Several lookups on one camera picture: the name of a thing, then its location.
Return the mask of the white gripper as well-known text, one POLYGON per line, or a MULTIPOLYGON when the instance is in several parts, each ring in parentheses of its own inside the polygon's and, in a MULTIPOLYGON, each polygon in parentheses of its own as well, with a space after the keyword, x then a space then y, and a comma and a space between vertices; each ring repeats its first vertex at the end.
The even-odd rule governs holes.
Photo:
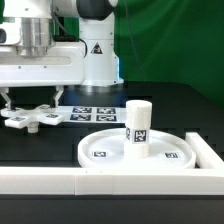
POLYGON ((50 101, 57 108, 65 85, 82 84, 85 48, 79 42, 59 42, 43 57, 22 57, 12 46, 0 47, 0 95, 6 108, 13 109, 10 87, 56 86, 50 101))

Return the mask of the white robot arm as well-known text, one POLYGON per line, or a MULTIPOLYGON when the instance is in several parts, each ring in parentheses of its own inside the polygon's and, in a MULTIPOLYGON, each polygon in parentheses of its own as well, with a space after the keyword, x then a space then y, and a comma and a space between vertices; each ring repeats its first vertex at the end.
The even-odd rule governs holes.
POLYGON ((13 87, 65 86, 87 90, 119 85, 114 53, 118 0, 3 0, 0 95, 15 108, 13 87))

